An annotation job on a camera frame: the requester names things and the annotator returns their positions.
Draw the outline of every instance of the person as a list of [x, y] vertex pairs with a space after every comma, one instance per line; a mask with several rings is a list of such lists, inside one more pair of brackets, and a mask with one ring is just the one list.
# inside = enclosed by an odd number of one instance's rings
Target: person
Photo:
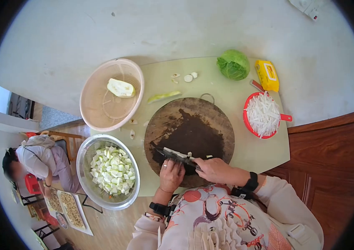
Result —
[[[323, 248], [319, 222], [285, 180], [231, 167], [219, 158], [193, 161], [202, 170], [196, 170], [199, 176], [213, 184], [188, 189], [171, 199], [185, 169], [181, 163], [165, 160], [152, 201], [167, 206], [171, 200], [170, 205], [176, 205], [174, 212], [166, 225], [159, 209], [149, 208], [136, 222], [128, 250]], [[246, 187], [253, 179], [251, 174], [257, 177], [253, 198], [258, 202], [231, 194], [232, 186]]]
[[66, 192], [75, 193], [81, 188], [77, 175], [71, 173], [65, 151], [59, 146], [50, 149], [43, 146], [9, 148], [3, 157], [2, 167], [4, 175], [13, 182], [22, 180], [28, 173], [35, 175], [45, 197], [50, 197], [53, 181], [59, 180]]

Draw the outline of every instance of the white bag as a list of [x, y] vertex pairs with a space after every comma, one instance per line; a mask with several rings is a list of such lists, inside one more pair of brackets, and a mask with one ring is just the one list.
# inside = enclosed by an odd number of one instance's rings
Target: white bag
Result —
[[23, 146], [42, 146], [44, 148], [51, 148], [54, 146], [54, 140], [52, 140], [48, 135], [41, 134], [39, 136], [32, 136], [28, 141], [23, 141], [21, 143]]

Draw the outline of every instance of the white shirt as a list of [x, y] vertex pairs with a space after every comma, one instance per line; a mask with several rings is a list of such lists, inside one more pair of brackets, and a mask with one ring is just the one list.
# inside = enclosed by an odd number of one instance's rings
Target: white shirt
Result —
[[[148, 214], [136, 222], [127, 250], [323, 248], [319, 222], [287, 181], [266, 177], [257, 195], [267, 213], [257, 203], [230, 193], [231, 188], [222, 184], [186, 190], [176, 198], [177, 207], [167, 227], [164, 218]], [[288, 236], [287, 232], [297, 224], [304, 228], [297, 234], [300, 237]]]
[[56, 163], [53, 158], [52, 151], [42, 146], [20, 146], [16, 149], [19, 162], [23, 164], [25, 169], [38, 178], [44, 179], [48, 177], [49, 169], [52, 175], [57, 175]]

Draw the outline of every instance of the cleaver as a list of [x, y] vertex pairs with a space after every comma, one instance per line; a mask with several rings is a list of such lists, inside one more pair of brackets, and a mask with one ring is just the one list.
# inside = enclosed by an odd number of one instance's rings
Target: cleaver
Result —
[[186, 154], [182, 154], [180, 152], [174, 151], [170, 148], [164, 147], [155, 147], [156, 151], [161, 153], [167, 158], [173, 159], [174, 161], [181, 162], [183, 164], [187, 164], [189, 166], [195, 167], [195, 169], [198, 169], [199, 171], [203, 172], [201, 168], [198, 166], [198, 164], [194, 163], [190, 157], [187, 157]]

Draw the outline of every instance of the cutting board handle ring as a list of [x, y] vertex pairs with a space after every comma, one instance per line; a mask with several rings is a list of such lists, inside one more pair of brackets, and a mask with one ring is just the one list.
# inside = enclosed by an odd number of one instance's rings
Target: cutting board handle ring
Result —
[[214, 98], [211, 94], [209, 94], [209, 93], [203, 93], [203, 94], [201, 94], [200, 99], [202, 99], [202, 97], [205, 96], [205, 95], [210, 96], [210, 97], [213, 99], [213, 104], [215, 104], [215, 98]]

